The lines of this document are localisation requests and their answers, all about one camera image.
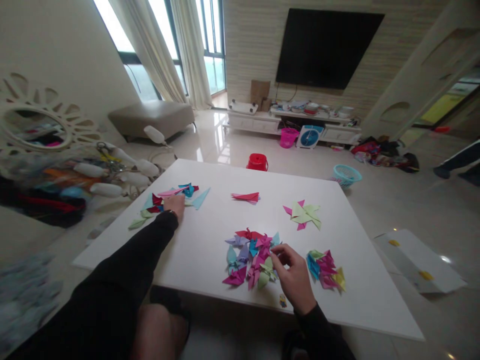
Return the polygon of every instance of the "white tv cabinet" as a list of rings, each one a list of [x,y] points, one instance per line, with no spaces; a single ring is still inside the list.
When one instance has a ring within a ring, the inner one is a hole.
[[[245,130],[255,133],[281,135],[279,123],[281,116],[322,121],[325,129],[322,131],[319,141],[339,144],[355,144],[362,133],[360,127],[344,126],[350,119],[331,117],[326,112],[317,115],[307,115],[302,112],[296,113],[270,108],[269,112],[258,111],[255,115],[241,114],[228,111],[228,119],[223,122],[223,129]]]

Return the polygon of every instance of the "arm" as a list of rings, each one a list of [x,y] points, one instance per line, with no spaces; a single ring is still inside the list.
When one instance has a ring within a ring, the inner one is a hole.
[[[305,259],[287,244],[277,245],[271,251],[273,267],[285,296],[293,305],[310,359],[355,359],[317,304]]]
[[[183,208],[173,207],[179,219]],[[165,209],[172,209],[165,201]],[[73,291],[70,300],[8,359],[128,359],[137,313],[153,272],[179,222],[161,213],[103,260]]]

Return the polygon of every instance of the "white mirror frame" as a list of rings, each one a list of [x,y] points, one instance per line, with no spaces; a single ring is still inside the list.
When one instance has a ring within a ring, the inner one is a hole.
[[[30,110],[45,114],[63,126],[67,137],[58,146],[41,146],[16,137],[4,123],[8,111]],[[0,69],[0,157],[30,152],[58,152],[73,145],[102,141],[98,125],[85,117],[80,107],[61,98],[57,91],[31,81],[17,71]]]

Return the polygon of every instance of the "decorative mirror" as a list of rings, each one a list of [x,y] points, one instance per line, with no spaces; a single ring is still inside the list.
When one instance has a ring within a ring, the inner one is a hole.
[[[102,140],[78,105],[18,72],[0,69],[0,155],[57,152]]]

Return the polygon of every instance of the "drawer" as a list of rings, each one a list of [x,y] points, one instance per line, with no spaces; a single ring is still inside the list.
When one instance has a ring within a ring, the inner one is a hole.
[[[350,141],[355,136],[352,131],[327,129],[322,136],[325,140]]]
[[[275,131],[277,127],[276,121],[253,120],[253,129],[255,130]]]
[[[228,117],[230,126],[234,128],[244,128],[244,129],[251,129],[254,123],[253,119],[245,118],[245,117]]]

